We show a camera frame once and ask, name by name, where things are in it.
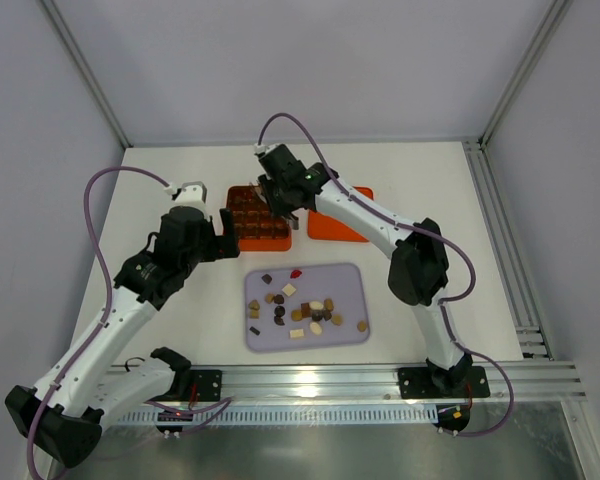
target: orange container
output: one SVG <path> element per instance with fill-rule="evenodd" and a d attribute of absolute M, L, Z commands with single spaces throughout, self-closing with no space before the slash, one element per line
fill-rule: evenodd
<path fill-rule="evenodd" d="M 291 228 L 282 217 L 271 215 L 249 185 L 227 192 L 227 208 L 233 213 L 238 245 L 242 252 L 284 252 L 291 248 Z"/>
<path fill-rule="evenodd" d="M 369 187 L 354 187 L 360 193 L 373 200 L 373 190 Z M 340 242 L 368 242 L 362 235 L 354 232 L 345 224 L 331 217 L 309 211 L 307 224 L 309 238 L 314 240 L 336 240 Z"/>

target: metal floor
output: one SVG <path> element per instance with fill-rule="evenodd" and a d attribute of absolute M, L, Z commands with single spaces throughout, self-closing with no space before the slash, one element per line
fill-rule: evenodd
<path fill-rule="evenodd" d="M 504 404 L 477 404 L 471 429 Z M 153 428 L 116 428 L 97 455 L 137 445 Z M 560 404 L 523 403 L 502 430 L 477 439 L 430 425 L 219 428 L 156 440 L 116 461 L 89 460 L 71 480 L 583 479 Z"/>

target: gray wall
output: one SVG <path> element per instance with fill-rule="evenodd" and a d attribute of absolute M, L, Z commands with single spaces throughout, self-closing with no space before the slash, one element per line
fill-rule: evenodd
<path fill-rule="evenodd" d="M 138 145 L 477 136 L 550 2 L 56 3 Z"/>
<path fill-rule="evenodd" d="M 574 2 L 491 153 L 552 345 L 600 423 L 600 0 Z"/>
<path fill-rule="evenodd" d="M 93 260 L 82 189 L 121 156 L 36 2 L 1 0 L 0 479 L 24 451 L 4 397 L 68 346 Z M 95 192 L 99 225 L 112 180 Z"/>

